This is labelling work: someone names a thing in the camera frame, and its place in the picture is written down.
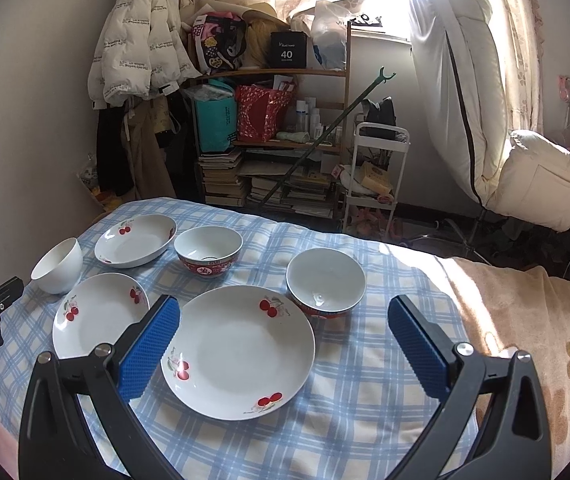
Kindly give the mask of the plain white bowl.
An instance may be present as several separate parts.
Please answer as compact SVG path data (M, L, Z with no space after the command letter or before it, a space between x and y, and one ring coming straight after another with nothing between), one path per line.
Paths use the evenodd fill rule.
M51 248L35 265L30 279L43 292L67 294L78 282L84 255L76 237L69 237Z

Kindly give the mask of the small cherry plate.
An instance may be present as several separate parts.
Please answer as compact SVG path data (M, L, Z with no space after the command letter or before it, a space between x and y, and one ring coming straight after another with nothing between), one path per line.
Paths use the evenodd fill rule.
M126 328L144 318L149 300L126 274L86 278L62 300L54 316L53 347L58 359L86 356L98 344L114 344Z

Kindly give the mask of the deep cherry plate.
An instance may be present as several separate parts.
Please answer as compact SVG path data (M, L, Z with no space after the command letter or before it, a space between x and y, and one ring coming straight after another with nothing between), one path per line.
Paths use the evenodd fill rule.
M94 245L95 258L114 269L144 266L163 255L177 233L177 223L163 214L144 214L112 226Z

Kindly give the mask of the large cherry plate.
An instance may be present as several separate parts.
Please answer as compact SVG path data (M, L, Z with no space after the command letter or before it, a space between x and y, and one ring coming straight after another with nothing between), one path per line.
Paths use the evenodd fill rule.
M180 308L160 369L194 412L240 422L283 408L306 383L314 358L314 332L299 307L273 290L234 285Z

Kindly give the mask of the red patterned bowl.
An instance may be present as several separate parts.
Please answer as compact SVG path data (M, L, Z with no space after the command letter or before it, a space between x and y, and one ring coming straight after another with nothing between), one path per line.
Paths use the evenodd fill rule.
M200 276L227 272L243 248L243 237L224 226L197 226L179 234L173 242L179 260Z
M331 248L311 248L291 259L286 269L289 293L309 315L337 318L354 309L366 289L357 260Z

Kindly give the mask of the brown hanging coat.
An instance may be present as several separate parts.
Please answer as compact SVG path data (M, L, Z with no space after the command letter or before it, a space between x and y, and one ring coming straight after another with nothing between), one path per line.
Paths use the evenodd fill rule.
M175 197L166 155L159 146L158 133L173 133L169 106L164 96L149 101L131 101L122 124L122 143L127 152L133 182L126 194L133 200Z

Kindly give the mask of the blue plaid tablecloth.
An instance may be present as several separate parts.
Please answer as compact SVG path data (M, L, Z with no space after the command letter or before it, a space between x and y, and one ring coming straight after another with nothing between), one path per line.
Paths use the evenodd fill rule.
M187 408L155 374L132 402L142 425L169 462L188 479L381 479L409 450L437 403L428 398L387 325L391 298L410 297L423 315L455 340L466 338L446 272L454 268L425 252L312 231L185 200L143 200L119 207L79 233L84 276L101 272L93 248L114 224L139 214L166 214L180 230L228 226L244 245L232 269L214 278L186 270L174 252L133 271L151 298L181 302L223 285L283 292L289 260L312 247L340 250L366 275L352 313L312 326L317 357L297 396L247 422L219 422Z

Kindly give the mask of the white puffer jacket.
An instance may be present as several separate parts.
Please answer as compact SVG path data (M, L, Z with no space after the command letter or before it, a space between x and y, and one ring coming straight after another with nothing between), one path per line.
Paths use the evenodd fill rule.
M200 72L181 38L180 0L116 0L94 49L88 95L95 110L169 96Z

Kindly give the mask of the teal shopping bag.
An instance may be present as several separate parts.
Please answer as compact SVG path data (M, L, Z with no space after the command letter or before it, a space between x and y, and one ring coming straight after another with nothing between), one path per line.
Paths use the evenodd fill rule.
M234 89L214 80L194 89L193 101L200 151L227 151L237 133L237 104Z

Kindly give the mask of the yellow box on cart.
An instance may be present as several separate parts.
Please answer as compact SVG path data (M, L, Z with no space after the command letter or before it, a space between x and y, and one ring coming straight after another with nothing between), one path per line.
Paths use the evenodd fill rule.
M377 195L390 195L392 192L392 185L387 172L374 166L371 162L363 162L360 184L366 190Z

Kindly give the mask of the red gift bag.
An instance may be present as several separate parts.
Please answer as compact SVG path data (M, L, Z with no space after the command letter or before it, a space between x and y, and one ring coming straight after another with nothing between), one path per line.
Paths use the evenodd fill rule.
M267 142L274 138L283 126L296 89L294 81L286 81L282 89L259 84L238 86L235 90L237 140Z

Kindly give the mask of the wooden shelf unit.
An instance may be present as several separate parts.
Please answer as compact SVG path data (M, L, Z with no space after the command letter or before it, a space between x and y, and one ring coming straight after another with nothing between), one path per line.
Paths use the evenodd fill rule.
M336 220L341 193L332 170L346 153L343 133L347 127L347 118L303 162L268 203L261 209L258 204L305 149L347 108L350 67L346 65L344 70L325 70L315 58L309 58L306 68L246 66L235 72L201 76L196 79L195 87L214 80L225 82L234 91L242 84L259 84L273 89L282 89L286 81L297 84L283 126L274 138L267 142L241 142L237 140L236 133L236 138L227 151L237 148L243 152L239 174L247 179L249 190L244 207L223 208L286 218Z

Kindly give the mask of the black patterned tote bag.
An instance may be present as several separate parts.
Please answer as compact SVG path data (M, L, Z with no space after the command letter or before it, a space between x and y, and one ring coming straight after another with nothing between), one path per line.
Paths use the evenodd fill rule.
M204 75L235 72L246 51L245 21L232 12L200 14L192 26L199 70Z

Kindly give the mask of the black box marked 40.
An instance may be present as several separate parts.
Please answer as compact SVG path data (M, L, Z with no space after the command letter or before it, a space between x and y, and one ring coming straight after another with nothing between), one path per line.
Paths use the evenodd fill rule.
M306 68L307 35L291 30L272 32L269 63L271 68Z

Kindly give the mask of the long dark reaching pole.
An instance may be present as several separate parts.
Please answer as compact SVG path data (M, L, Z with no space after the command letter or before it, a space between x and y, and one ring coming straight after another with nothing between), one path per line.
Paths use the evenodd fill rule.
M321 136L312 142L308 146L299 159L289 167L289 169L283 174L282 177L270 188L270 191L258 204L258 208L261 209L269 199L285 184L285 182L294 174L294 172L303 164L303 162L327 139L327 137L334 132L334 130L355 110L355 107L359 106L378 86L385 84L387 81L392 80L397 76L396 73L391 75L385 74L385 68L381 67L377 77L372 81L372 83L366 87L362 93L357 96L345 110L328 126L323 130Z

